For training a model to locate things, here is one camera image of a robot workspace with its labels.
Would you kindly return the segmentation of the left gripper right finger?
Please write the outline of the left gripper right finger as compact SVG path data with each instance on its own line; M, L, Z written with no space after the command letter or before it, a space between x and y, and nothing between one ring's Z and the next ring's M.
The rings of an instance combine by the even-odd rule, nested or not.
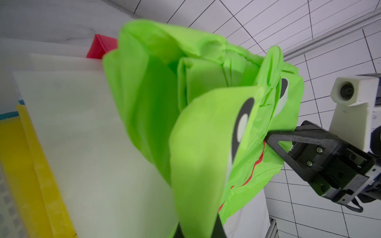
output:
M211 238L227 238L219 214L217 214Z

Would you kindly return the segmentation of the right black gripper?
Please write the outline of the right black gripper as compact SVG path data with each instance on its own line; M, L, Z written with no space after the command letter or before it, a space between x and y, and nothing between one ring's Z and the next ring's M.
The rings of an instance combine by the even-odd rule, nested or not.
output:
M320 197L340 205L381 199L381 159L316 124L269 131L265 141Z

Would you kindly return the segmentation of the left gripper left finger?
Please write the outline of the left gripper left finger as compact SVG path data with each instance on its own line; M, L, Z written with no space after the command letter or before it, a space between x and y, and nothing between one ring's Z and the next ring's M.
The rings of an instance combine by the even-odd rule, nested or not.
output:
M177 228L176 228L176 231L173 235L173 238L184 238L180 224L177 225Z

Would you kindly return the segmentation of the white raincoat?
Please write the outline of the white raincoat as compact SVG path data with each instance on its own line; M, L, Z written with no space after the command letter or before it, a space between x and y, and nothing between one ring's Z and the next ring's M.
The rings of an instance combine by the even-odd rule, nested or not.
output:
M169 186L127 136L98 59L79 69L16 71L48 164L82 238L166 238Z

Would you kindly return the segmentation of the green frog raincoat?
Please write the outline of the green frog raincoat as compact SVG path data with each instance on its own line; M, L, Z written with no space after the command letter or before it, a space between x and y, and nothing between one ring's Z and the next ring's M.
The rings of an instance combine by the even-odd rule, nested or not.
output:
M304 81L278 46L260 56L140 19L103 67L130 140L171 188L184 238L211 238L217 214L224 225L281 171L265 137L296 128Z

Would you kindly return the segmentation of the yellow raincoat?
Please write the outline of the yellow raincoat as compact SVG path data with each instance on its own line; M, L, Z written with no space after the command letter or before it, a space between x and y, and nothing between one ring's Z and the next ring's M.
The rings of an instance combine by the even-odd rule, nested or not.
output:
M25 105L1 121L1 237L76 238Z

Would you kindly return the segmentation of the pink bunny raincoat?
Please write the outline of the pink bunny raincoat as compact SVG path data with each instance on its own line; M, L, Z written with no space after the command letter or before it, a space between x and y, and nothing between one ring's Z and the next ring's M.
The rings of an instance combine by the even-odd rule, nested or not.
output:
M86 55L88 59L101 60L103 56L117 49L118 40L112 37L95 34L91 47Z

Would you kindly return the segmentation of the blue raincoat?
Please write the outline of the blue raincoat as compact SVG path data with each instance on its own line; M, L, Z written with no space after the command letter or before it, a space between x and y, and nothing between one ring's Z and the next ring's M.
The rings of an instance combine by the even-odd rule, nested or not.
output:
M0 115L0 120L7 120L7 119L11 119L11 118L15 118L15 117L18 117L19 116L19 112L18 111L14 111L14 112L8 112L8 113L4 113L4 114L1 114Z

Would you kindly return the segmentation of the white plastic basket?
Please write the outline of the white plastic basket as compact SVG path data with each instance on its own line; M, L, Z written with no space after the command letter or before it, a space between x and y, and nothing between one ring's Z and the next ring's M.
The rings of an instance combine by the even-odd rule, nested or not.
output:
M83 46L1 39L1 114L17 111L18 105L26 106L15 81L16 71L79 69L87 52Z

